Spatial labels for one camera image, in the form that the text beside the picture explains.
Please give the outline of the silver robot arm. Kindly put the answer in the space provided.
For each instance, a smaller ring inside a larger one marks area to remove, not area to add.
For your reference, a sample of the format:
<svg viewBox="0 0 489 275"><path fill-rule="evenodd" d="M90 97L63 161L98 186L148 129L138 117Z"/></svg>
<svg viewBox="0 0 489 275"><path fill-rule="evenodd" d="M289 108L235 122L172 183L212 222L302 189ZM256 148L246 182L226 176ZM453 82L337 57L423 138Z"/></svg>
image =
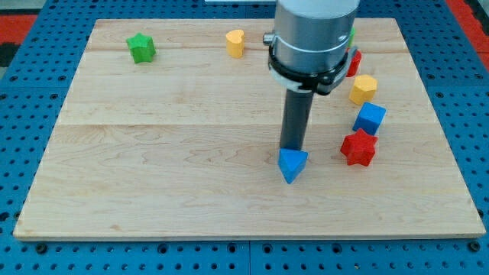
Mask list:
<svg viewBox="0 0 489 275"><path fill-rule="evenodd" d="M323 73L337 66L346 47L359 0L277 0L274 29L265 45L287 69Z"/></svg>

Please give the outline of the red block behind arm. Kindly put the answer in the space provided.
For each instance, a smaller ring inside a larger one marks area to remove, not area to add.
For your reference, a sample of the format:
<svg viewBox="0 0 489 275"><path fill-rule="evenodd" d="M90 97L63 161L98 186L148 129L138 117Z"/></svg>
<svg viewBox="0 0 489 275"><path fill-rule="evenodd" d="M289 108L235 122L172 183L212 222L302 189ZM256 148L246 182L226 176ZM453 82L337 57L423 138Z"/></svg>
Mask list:
<svg viewBox="0 0 489 275"><path fill-rule="evenodd" d="M362 53L360 50L356 50L355 55L352 57L350 66L348 68L348 72L346 74L347 77L353 77L356 75L358 68L360 66L362 59Z"/></svg>

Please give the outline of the green block behind arm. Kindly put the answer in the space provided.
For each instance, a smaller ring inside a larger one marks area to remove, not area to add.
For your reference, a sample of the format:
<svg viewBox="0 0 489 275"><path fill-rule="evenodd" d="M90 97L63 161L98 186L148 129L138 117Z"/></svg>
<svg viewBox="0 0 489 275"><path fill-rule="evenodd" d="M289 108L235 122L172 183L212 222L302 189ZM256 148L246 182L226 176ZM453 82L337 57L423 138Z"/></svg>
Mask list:
<svg viewBox="0 0 489 275"><path fill-rule="evenodd" d="M348 38L348 47L352 47L354 41L355 41L355 33L356 33L356 30L355 30L355 27L353 27L351 29L351 32L349 34L349 38Z"/></svg>

